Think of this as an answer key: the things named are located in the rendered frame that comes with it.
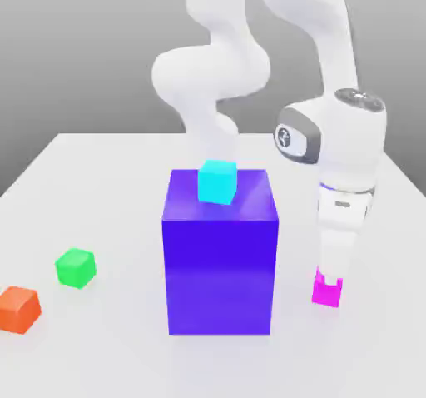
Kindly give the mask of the small magenta cube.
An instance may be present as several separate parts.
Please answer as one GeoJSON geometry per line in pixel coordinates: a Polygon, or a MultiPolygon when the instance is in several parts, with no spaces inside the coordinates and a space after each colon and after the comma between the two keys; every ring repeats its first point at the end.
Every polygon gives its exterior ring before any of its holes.
{"type": "Polygon", "coordinates": [[[327,285],[320,267],[316,267],[315,280],[311,301],[323,306],[338,308],[340,304],[343,279],[338,278],[335,285],[327,285]]]}

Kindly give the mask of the large purple box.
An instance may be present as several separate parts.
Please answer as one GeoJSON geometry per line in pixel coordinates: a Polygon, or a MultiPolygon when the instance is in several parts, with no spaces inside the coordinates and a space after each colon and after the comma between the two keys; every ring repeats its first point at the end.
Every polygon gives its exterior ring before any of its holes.
{"type": "Polygon", "coordinates": [[[172,171],[161,226],[170,334],[270,333],[279,216],[266,171],[240,170],[230,205],[200,202],[196,171],[172,171]]]}

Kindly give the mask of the small green cube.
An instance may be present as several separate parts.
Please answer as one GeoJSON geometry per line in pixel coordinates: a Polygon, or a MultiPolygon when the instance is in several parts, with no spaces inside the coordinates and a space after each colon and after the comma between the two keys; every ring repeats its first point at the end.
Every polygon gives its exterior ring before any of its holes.
{"type": "Polygon", "coordinates": [[[92,252],[71,248],[55,261],[59,283],[82,289],[97,273],[92,252]]]}

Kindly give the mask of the small orange cube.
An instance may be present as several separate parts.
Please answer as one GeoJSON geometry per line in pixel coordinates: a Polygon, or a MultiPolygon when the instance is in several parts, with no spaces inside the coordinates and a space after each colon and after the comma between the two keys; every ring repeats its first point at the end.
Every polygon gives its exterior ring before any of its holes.
{"type": "Polygon", "coordinates": [[[41,315],[36,291],[10,286],[0,294],[0,331],[25,334],[41,315]]]}

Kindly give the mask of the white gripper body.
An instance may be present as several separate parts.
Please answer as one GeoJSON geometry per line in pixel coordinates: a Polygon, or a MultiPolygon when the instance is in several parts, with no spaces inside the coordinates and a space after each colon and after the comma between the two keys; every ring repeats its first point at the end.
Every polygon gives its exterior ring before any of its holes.
{"type": "Polygon", "coordinates": [[[326,277],[345,277],[358,235],[354,231],[321,229],[319,271],[323,275],[326,277]]]}

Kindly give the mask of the small cyan cube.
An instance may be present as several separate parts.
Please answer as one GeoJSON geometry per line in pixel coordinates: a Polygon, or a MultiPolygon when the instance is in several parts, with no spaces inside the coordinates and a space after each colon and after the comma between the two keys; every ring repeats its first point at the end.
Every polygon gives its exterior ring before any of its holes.
{"type": "Polygon", "coordinates": [[[197,174],[197,195],[201,202],[230,205],[237,188],[235,162],[207,160],[197,174]]]}

